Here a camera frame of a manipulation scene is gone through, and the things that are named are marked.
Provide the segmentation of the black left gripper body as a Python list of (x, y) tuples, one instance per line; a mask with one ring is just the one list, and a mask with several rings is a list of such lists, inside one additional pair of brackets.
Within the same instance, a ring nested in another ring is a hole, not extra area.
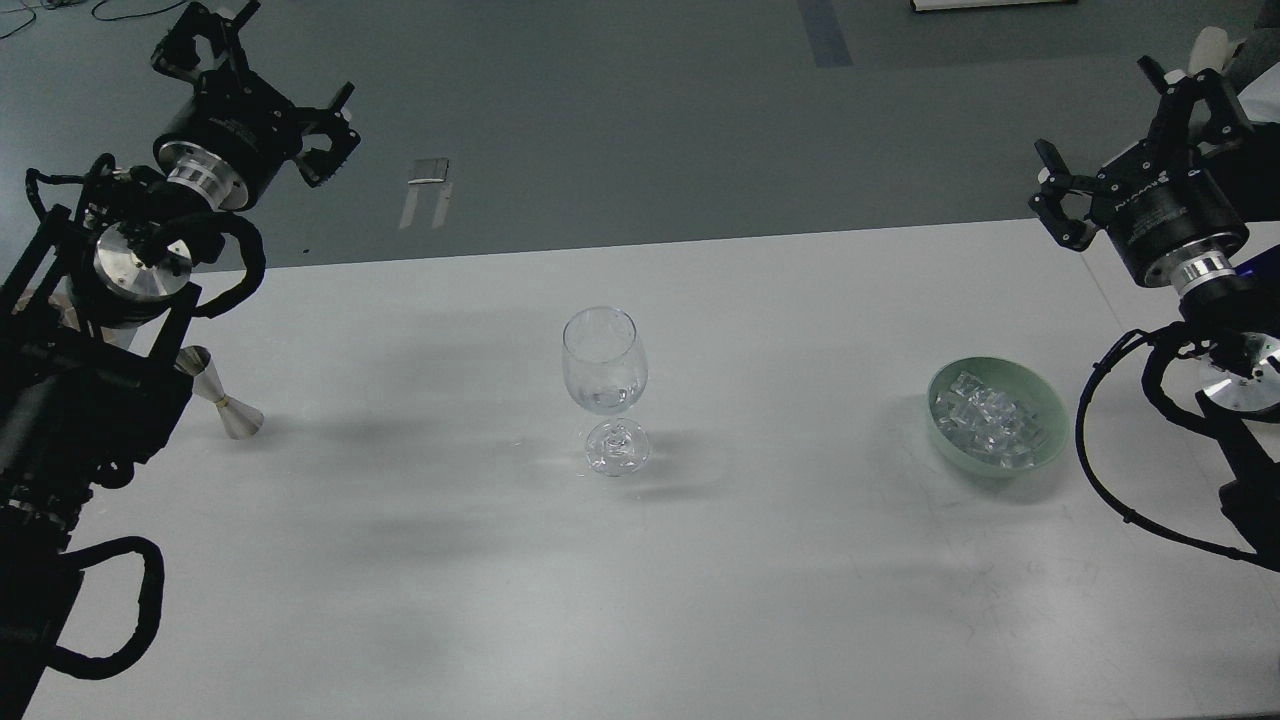
[(195, 81), (191, 100), (154, 142), (163, 170), (195, 152), (216, 158), (232, 173), (220, 209), (253, 208), (283, 165), (301, 151), (297, 126), (287, 117), (294, 105), (253, 72), (206, 70)]

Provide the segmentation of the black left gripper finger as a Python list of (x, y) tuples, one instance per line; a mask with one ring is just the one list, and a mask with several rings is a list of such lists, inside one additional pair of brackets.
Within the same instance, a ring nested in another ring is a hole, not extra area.
[(161, 76), (191, 86), (196, 96), (250, 96), (259, 77), (241, 44), (241, 31), (261, 9), (248, 1), (227, 17), (192, 1), (163, 36), (151, 55), (151, 67)]
[(361, 141), (344, 114), (353, 94), (355, 85), (344, 82), (326, 106), (294, 109), (294, 124), (302, 143), (294, 155), (294, 165), (311, 188), (325, 184)]

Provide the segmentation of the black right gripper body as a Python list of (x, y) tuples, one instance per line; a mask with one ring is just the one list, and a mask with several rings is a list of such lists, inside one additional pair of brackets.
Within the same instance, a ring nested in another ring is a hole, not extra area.
[(1174, 268), (1207, 252), (1230, 258), (1249, 237), (1213, 177), (1196, 165), (1167, 169), (1139, 143), (1096, 174), (1094, 224), (1139, 287), (1172, 283)]

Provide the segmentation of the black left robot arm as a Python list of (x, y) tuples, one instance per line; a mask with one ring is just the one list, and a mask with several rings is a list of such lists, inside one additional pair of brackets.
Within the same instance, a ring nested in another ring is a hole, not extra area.
[[(311, 187), (358, 146), (343, 85), (325, 106), (292, 102), (255, 73), (241, 31), (191, 1), (151, 56), (192, 95), (154, 142), (154, 164), (28, 169), (38, 227), (3, 282), (3, 716), (20, 719), (46, 671), (100, 682), (157, 635), (165, 566), (150, 539), (82, 550), (70, 537), (96, 488), (128, 486), (165, 447), (195, 392), (183, 350), (193, 319), (250, 299), (268, 269), (246, 217), (287, 163)], [(142, 565), (131, 637), (105, 656), (60, 646), (88, 569)]]

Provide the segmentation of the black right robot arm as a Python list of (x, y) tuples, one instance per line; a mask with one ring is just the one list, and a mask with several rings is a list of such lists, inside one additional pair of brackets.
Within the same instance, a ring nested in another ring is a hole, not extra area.
[[(1279, 562), (1277, 461), (1252, 433), (1277, 423), (1277, 250), (1236, 263), (1256, 223), (1277, 219), (1277, 122), (1254, 120), (1229, 81), (1204, 68), (1138, 61), (1158, 95), (1143, 137), (1089, 174), (1036, 142), (1039, 188), (1029, 208), (1053, 241), (1080, 252), (1105, 233), (1132, 281), (1171, 288), (1179, 318), (1129, 331), (1094, 365), (1075, 414), (1085, 478), (1124, 521), (1148, 533), (1270, 571)], [(1085, 423), (1096, 391), (1130, 352), (1149, 350), (1140, 388), (1167, 421), (1215, 441), (1231, 479), (1222, 515), (1244, 550), (1172, 530), (1120, 501), (1094, 474)]]

